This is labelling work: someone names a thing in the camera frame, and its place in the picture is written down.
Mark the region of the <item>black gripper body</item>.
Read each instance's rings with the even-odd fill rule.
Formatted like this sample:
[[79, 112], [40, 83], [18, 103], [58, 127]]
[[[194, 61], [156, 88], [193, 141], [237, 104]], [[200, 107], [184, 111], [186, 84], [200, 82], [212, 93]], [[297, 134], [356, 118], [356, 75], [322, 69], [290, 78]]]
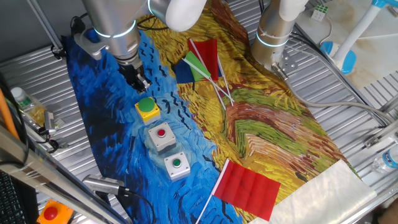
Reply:
[[132, 86], [133, 76], [142, 74], [142, 60], [140, 58], [130, 60], [118, 60], [119, 72], [124, 76], [126, 82]]

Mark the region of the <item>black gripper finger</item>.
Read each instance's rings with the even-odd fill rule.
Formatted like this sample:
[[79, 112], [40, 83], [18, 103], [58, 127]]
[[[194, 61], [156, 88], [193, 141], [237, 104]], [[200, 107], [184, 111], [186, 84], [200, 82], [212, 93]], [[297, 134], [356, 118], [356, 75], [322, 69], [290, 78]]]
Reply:
[[139, 74], [139, 86], [142, 91], [146, 91], [151, 85], [152, 82], [145, 75]]
[[140, 75], [134, 75], [133, 76], [133, 88], [138, 92], [142, 93], [145, 91], [145, 79], [142, 78]]

